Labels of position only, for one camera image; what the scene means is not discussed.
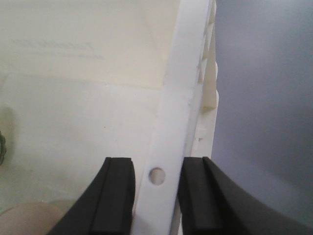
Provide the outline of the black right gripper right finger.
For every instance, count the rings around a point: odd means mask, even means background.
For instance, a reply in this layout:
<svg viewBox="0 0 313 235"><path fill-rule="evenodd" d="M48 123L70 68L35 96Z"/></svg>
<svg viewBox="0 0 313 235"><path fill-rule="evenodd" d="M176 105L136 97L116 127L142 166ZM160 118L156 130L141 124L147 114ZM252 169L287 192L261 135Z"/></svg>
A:
<svg viewBox="0 0 313 235"><path fill-rule="evenodd" d="M179 188L185 235L311 235L243 190L208 157L183 160Z"/></svg>

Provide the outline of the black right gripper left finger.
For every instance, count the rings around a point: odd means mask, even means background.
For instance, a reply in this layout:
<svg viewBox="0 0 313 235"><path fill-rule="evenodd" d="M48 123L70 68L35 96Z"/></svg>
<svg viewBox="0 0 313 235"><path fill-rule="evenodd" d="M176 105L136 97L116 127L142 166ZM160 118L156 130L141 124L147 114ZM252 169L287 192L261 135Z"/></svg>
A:
<svg viewBox="0 0 313 235"><path fill-rule="evenodd" d="M107 157L99 172L50 235L129 235L135 171L130 158Z"/></svg>

